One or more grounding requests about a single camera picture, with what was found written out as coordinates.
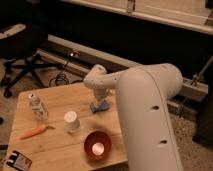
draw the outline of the cabinet door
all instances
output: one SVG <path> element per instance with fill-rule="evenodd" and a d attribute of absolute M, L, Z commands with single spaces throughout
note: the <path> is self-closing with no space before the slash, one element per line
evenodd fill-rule
<path fill-rule="evenodd" d="M 103 5 L 107 7 L 113 8 L 121 8 L 126 9 L 127 7 L 127 0 L 85 0 L 87 2 L 94 3 L 94 5 Z"/>

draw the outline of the chair wheel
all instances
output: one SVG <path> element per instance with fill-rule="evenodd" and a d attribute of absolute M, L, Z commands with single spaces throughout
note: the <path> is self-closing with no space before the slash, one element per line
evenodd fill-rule
<path fill-rule="evenodd" d="M 3 118 L 0 118 L 0 125 L 4 122 Z"/>
<path fill-rule="evenodd" d="M 9 90 L 5 90 L 5 91 L 4 91 L 4 97 L 9 98 L 9 97 L 11 97 L 11 96 L 12 96 L 11 91 L 9 91 Z"/>

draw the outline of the blue object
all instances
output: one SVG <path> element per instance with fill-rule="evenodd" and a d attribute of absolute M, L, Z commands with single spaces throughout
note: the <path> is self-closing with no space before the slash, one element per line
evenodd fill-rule
<path fill-rule="evenodd" d="M 92 113 L 105 111 L 105 110 L 108 110 L 109 108 L 110 108 L 109 103 L 106 100 L 103 100 L 98 107 L 95 105 L 94 102 L 90 104 L 90 109 Z"/>

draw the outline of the wooden table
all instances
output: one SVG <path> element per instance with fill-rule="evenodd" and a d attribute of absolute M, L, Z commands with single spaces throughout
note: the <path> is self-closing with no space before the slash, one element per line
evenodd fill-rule
<path fill-rule="evenodd" d="M 56 129 L 20 140 L 23 133 L 37 124 L 28 105 L 27 96 L 30 92 L 36 93 L 45 103 L 49 111 L 46 123 Z M 21 93 L 17 102 L 7 158 L 13 150 L 23 153 L 33 161 L 30 171 L 95 170 L 127 161 L 114 93 L 112 92 L 108 97 L 111 106 L 108 111 L 92 114 L 89 109 L 92 101 L 94 101 L 92 91 L 81 83 Z M 70 110 L 78 114 L 81 123 L 80 130 L 74 134 L 65 131 L 63 118 Z M 91 161 L 84 152 L 84 140 L 95 130 L 106 132 L 112 140 L 111 152 L 104 161 Z M 12 168 L 5 164 L 3 170 L 12 170 Z"/>

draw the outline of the bottle cap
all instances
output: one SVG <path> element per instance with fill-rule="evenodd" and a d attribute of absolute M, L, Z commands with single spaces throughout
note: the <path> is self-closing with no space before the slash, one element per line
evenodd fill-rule
<path fill-rule="evenodd" d="M 35 100 L 37 97 L 36 97 L 36 95 L 35 95 L 35 93 L 30 93 L 29 95 L 28 95 L 28 98 L 30 99 L 30 100 Z"/>

